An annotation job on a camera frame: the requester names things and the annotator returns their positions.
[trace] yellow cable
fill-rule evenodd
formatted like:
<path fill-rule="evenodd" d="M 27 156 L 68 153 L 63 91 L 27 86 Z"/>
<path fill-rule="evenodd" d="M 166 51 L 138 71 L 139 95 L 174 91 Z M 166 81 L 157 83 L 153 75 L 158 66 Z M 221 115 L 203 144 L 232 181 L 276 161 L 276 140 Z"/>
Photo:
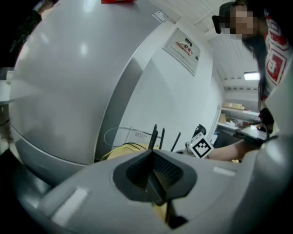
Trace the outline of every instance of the yellow cable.
<path fill-rule="evenodd" d="M 115 149 L 111 150 L 109 153 L 105 154 L 105 155 L 101 158 L 101 161 L 103 161 L 104 158 L 107 157 L 109 154 L 111 154 L 113 151 L 115 151 L 115 150 L 117 150 L 117 149 L 123 149 L 123 148 L 131 149 L 131 150 L 133 150 L 133 151 L 135 151 L 135 152 L 138 152 L 138 151 L 139 151 L 139 150 L 137 150 L 137 149 L 134 149 L 134 148 L 131 148 L 131 147 L 127 146 L 127 145 L 124 145 L 124 146 L 121 146 L 121 147 L 115 148 Z"/>

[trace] white cable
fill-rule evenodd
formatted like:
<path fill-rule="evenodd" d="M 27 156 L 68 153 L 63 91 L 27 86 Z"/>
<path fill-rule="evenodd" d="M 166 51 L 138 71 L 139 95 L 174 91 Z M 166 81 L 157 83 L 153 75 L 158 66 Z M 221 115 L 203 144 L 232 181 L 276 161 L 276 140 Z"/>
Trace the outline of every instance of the white cable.
<path fill-rule="evenodd" d="M 104 142 L 105 142 L 108 146 L 111 146 L 111 147 L 120 147 L 120 146 L 121 146 L 121 145 L 118 145 L 118 146 L 110 145 L 110 144 L 108 144 L 108 142 L 106 141 L 106 138 L 105 138 L 105 137 L 106 137 L 106 134 L 107 134 L 108 132 L 114 130 L 114 129 L 128 129 L 128 130 L 138 131 L 138 132 L 141 132 L 141 133 L 146 134 L 145 132 L 142 132 L 142 131 L 137 130 L 137 129 L 134 129 L 134 128 L 120 128 L 120 127 L 117 127 L 117 128 L 111 128 L 111 129 L 109 129 L 108 131 L 106 131 L 106 133 L 104 134 Z"/>

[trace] hand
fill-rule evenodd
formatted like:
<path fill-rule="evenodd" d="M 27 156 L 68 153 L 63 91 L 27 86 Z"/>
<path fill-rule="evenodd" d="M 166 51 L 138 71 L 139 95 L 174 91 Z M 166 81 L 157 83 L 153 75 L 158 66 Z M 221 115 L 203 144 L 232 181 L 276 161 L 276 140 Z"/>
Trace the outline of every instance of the hand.
<path fill-rule="evenodd" d="M 52 0 L 45 0 L 44 3 L 41 5 L 41 7 L 37 10 L 37 13 L 39 15 L 42 15 L 44 11 L 52 8 L 54 6 L 54 3 Z"/>

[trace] cardboard box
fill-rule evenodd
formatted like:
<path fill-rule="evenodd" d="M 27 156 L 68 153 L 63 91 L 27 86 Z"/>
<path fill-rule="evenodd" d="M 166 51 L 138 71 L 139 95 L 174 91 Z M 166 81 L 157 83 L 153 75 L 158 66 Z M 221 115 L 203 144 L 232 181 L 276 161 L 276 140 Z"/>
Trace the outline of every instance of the cardboard box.
<path fill-rule="evenodd" d="M 229 102 L 223 102 L 222 107 L 241 110 L 241 111 L 244 110 L 244 106 L 242 104 L 229 103 Z"/>
<path fill-rule="evenodd" d="M 225 114 L 222 113 L 220 115 L 219 122 L 221 122 L 221 123 L 225 123 L 226 122 L 226 115 Z"/>

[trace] human arm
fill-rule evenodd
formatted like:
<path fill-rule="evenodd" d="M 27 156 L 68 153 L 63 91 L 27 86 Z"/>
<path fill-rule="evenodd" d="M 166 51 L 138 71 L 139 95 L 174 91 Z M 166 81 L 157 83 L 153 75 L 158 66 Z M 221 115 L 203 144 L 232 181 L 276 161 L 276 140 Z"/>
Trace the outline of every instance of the human arm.
<path fill-rule="evenodd" d="M 243 158 L 247 152 L 255 150 L 255 149 L 258 149 L 258 147 L 244 140 L 240 140 L 232 145 L 214 149 L 209 154 L 209 159 L 221 160 L 221 161 L 238 160 Z"/>

